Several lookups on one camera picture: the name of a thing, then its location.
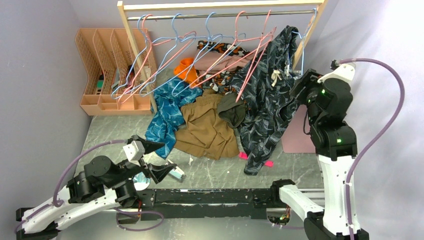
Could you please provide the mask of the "dark leaf print shorts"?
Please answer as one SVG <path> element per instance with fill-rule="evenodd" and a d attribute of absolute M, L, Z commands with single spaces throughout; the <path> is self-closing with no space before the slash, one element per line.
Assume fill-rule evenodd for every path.
<path fill-rule="evenodd" d="M 248 155 L 243 172 L 248 176 L 258 174 L 264 163 L 271 157 L 280 142 L 299 104 L 290 95 L 295 81 L 301 76 L 290 70 L 285 75 L 287 55 L 292 67 L 297 46 L 298 28 L 286 26 L 272 41 L 262 55 L 257 56 L 249 65 L 255 68 L 245 86 L 249 66 L 239 70 L 229 82 L 240 100 L 246 105 L 246 115 L 238 126 L 241 145 Z"/>

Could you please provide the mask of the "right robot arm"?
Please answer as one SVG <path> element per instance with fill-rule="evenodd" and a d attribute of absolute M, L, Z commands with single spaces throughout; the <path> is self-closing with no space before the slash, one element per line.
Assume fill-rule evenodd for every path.
<path fill-rule="evenodd" d="M 349 173 L 358 153 L 357 136 L 345 122 L 353 101 L 351 82 L 355 68 L 343 64 L 330 73 L 307 70 L 297 79 L 290 95 L 307 109 L 309 136 L 314 145 L 324 183 L 324 205 L 320 206 L 288 179 L 275 181 L 270 193 L 275 207 L 286 204 L 303 221 L 310 240 L 367 240 L 355 208 Z"/>

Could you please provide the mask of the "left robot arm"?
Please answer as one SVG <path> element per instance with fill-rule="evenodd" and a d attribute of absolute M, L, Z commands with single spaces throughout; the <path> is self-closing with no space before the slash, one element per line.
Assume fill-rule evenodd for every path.
<path fill-rule="evenodd" d="M 68 171 L 91 151 L 107 145 L 123 144 L 126 158 L 114 163 L 109 157 L 93 158 L 83 170 L 62 185 Z M 134 207 L 139 190 L 134 178 L 143 174 L 146 179 L 160 183 L 177 169 L 171 161 L 153 165 L 144 155 L 163 147 L 164 143 L 148 141 L 138 135 L 128 139 L 110 140 L 95 145 L 77 156 L 62 173 L 53 196 L 37 207 L 16 210 L 15 228 L 18 240 L 52 240 L 74 223 L 108 209 Z"/>

